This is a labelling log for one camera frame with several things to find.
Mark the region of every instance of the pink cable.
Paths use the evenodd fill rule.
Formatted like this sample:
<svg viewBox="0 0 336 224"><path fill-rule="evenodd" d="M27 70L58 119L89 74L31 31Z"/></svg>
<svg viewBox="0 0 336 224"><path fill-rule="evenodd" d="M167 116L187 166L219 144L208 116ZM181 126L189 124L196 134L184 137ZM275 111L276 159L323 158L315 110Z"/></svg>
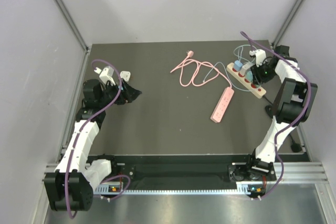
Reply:
<svg viewBox="0 0 336 224"><path fill-rule="evenodd" d="M194 52L189 51L188 54L187 54L187 57L186 57L180 64L178 64L178 65L176 66L176 68L174 68L172 71L170 71L170 73L172 73L172 72L174 72L175 70L177 70L177 69L179 69L179 68L181 69L181 74L180 74L180 84L181 84L181 86L183 86L183 87L188 87L188 86L190 85L190 83L192 83L195 87L200 87L200 86L202 86L202 85L204 85L204 84L207 84L208 82L210 82L210 81L216 79L219 75L221 75L221 76L223 76L223 77L225 78L225 80L227 80L227 82L230 84L230 88L232 88L232 83L230 82L230 80L229 80L224 74L222 74L217 68L215 68L214 65L212 65L210 62L207 62L207 61L200 62L200 61L198 61L198 60L190 59L193 55L194 55ZM191 80L189 81L189 83L188 83L188 84L183 84L183 83L182 83L183 68L184 68L185 66L189 65L190 63L193 63L193 62L197 64L197 67L196 67L196 69L195 69L195 72L194 72L193 76L191 77ZM215 69L215 70L217 71L217 75L214 76L214 77L212 77L212 78L210 78L209 80L207 80L207 81L201 83L201 84L195 84L195 83L194 83L194 80L195 80L195 78L196 78L196 76L197 76L197 74L198 74L198 72L199 72L201 66L206 66L206 67Z"/></svg>

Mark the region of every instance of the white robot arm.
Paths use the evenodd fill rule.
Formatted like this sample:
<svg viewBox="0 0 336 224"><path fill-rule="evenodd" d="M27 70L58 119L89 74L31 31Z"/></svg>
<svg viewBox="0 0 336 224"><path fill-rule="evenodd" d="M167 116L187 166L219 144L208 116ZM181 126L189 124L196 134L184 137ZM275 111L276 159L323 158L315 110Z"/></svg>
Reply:
<svg viewBox="0 0 336 224"><path fill-rule="evenodd" d="M279 50L276 53L282 55L291 66L277 57L266 57L266 53L261 49L250 52L250 55L255 57L258 62L258 64L250 68L253 74L253 83L255 85L266 83L278 75L281 87L271 108L271 127L261 144L248 156L245 165L229 166L229 174L232 181L259 180L261 176L266 176L270 180L276 180L274 173L276 150L281 148L288 134L300 122L304 122L310 114L317 92L317 85L314 83L310 84L310 102L301 119L297 120L307 101L307 82L305 78L297 73L298 64L296 59L289 57L289 47L280 46L276 50ZM294 121L296 123L292 127L282 131Z"/></svg>
<svg viewBox="0 0 336 224"><path fill-rule="evenodd" d="M298 64L295 61L289 61L293 66L298 68ZM300 83L306 83L306 80L299 75L292 67L290 67L283 60L279 60L275 68L275 73L279 76L281 83L286 78L294 79ZM300 102L298 95L293 94L292 100ZM263 142L256 148L256 158L260 159L263 162L271 163L275 161L275 134L280 130L287 127L289 123L286 122L277 122L275 116L272 119L272 125L269 128ZM295 127L290 127L289 129L282 132L277 138L277 148L280 149L283 142L285 141L288 134L293 131Z"/></svg>
<svg viewBox="0 0 336 224"><path fill-rule="evenodd" d="M121 83L112 78L113 68L95 68L99 80L87 80L83 84L84 99L76 114L75 129L68 148L53 173L46 173L44 184L50 207L55 211L87 211L93 201L93 191L112 171L111 161L98 159L86 168L93 140L98 135L105 118L105 109L131 103L140 94L127 84L130 73L120 73Z"/></svg>

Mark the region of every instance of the white wall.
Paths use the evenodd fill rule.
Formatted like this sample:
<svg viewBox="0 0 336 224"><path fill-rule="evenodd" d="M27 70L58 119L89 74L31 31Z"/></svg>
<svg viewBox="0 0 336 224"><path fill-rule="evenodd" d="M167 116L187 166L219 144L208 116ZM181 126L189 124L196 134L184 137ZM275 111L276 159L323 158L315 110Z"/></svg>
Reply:
<svg viewBox="0 0 336 224"><path fill-rule="evenodd" d="M0 219L28 223L83 50L53 0L0 0Z"/></svg>
<svg viewBox="0 0 336 224"><path fill-rule="evenodd" d="M318 93L311 115L303 124L311 154L323 162L336 195L336 1L305 0L281 44L290 46L290 55Z"/></svg>
<svg viewBox="0 0 336 224"><path fill-rule="evenodd" d="M295 0L64 0L87 44L273 40Z"/></svg>

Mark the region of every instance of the dark work surface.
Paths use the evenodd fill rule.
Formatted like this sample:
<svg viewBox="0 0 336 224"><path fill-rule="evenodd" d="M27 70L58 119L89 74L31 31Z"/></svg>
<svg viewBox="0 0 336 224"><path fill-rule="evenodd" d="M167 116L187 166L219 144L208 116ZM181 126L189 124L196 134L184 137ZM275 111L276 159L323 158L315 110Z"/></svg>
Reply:
<svg viewBox="0 0 336 224"><path fill-rule="evenodd" d="M264 139L271 119L264 112L267 102L249 92L235 90L220 123L210 116L224 89L226 80L218 77L202 87L182 87L180 71L170 74L186 56L224 65L236 57L233 50L245 41L161 42L139 44L93 45L88 64L104 59L119 71L130 71L129 84L143 93L131 104L112 106L96 137L90 154L165 155L165 154L245 154L252 153ZM195 65L184 69L183 83L190 80ZM202 68L196 78L201 83L209 68ZM88 66L85 80L98 79ZM233 82L243 87L232 78ZM264 84L273 101L279 78ZM296 141L298 135L293 132ZM291 153L286 141L281 153Z"/></svg>

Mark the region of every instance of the pink power strip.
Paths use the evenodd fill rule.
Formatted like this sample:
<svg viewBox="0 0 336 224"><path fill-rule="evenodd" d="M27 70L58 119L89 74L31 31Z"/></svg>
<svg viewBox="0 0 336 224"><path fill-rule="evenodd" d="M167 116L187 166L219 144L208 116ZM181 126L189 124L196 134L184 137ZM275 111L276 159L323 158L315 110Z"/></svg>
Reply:
<svg viewBox="0 0 336 224"><path fill-rule="evenodd" d="M224 90L222 96L220 97L220 100L217 103L217 106L216 106L214 112L212 113L212 115L210 117L210 119L212 121L214 121L215 123L219 123L222 120L223 115L226 111L227 106L229 105L229 103L231 101L231 98L232 98L234 92L235 91L230 87L227 87Z"/></svg>

